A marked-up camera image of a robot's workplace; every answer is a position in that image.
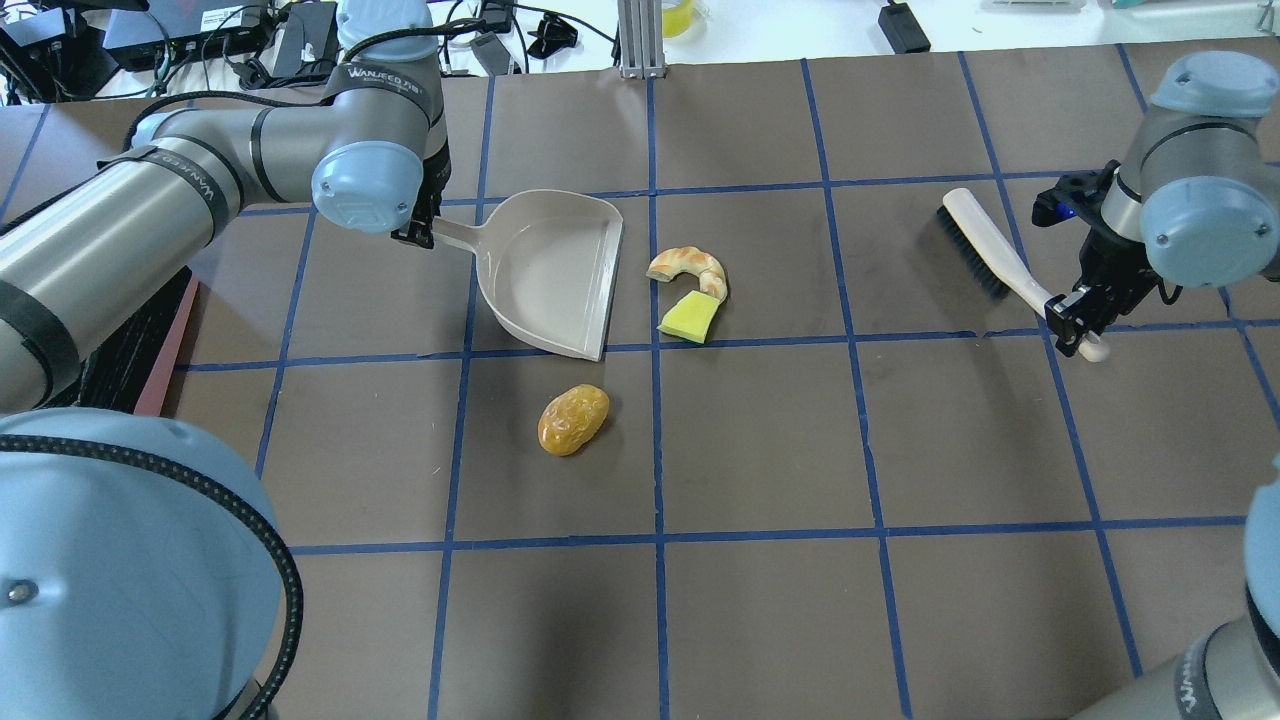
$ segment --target screw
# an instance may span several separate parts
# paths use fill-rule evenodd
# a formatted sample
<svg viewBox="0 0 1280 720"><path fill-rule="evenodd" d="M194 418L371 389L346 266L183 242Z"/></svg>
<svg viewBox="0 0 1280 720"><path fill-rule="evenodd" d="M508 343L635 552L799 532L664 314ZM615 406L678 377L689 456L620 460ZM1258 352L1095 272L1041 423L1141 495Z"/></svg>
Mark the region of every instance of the screw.
<svg viewBox="0 0 1280 720"><path fill-rule="evenodd" d="M9 585L9 592L6 597L12 605L22 605L24 602L32 601L36 594L40 593L40 588L36 583L31 580L18 580Z"/></svg>

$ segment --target dustpan handle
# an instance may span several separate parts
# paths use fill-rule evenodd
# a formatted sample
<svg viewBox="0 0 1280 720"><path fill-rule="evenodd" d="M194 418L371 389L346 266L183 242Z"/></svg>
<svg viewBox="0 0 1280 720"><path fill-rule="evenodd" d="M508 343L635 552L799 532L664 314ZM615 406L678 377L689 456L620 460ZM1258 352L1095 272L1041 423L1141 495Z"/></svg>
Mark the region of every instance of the dustpan handle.
<svg viewBox="0 0 1280 720"><path fill-rule="evenodd" d="M444 245L466 250L472 255L476 254L476 246L480 242L480 228L463 225L462 223L454 223L444 218L431 218L431 234Z"/></svg>

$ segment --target yellow sponge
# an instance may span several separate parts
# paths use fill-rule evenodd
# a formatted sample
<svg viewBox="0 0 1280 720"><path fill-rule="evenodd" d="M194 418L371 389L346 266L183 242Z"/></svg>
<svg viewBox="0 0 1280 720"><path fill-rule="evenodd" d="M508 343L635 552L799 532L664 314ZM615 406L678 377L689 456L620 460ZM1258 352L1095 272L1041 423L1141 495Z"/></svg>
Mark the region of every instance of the yellow sponge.
<svg viewBox="0 0 1280 720"><path fill-rule="evenodd" d="M658 331L701 345L707 342L707 328L712 325L719 304L719 300L695 290L663 315Z"/></svg>

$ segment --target dustpan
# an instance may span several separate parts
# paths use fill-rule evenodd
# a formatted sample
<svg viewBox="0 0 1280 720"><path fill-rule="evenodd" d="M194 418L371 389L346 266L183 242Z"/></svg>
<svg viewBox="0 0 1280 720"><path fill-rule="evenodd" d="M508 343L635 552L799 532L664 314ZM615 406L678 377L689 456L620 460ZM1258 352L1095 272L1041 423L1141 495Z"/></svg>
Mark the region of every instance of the dustpan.
<svg viewBox="0 0 1280 720"><path fill-rule="evenodd" d="M529 190L480 227L434 218L440 242L476 256L480 293L517 340L599 360L618 274L622 214L561 190Z"/></svg>

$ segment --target brush handle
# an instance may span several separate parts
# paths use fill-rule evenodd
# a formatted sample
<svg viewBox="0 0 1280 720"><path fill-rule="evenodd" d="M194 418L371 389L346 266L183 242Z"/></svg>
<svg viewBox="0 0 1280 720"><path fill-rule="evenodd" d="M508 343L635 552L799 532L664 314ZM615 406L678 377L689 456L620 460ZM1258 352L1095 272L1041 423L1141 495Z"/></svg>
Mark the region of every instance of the brush handle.
<svg viewBox="0 0 1280 720"><path fill-rule="evenodd" d="M951 219L960 227L991 272L1043 318L1044 304L1052 295L1036 282L1032 272L1018 256L1018 251L982 209L973 192L966 187L957 187L942 196L942 206L951 213ZM1111 354L1111 347L1096 333L1088 332L1080 342L1079 352L1091 363L1101 363Z"/></svg>

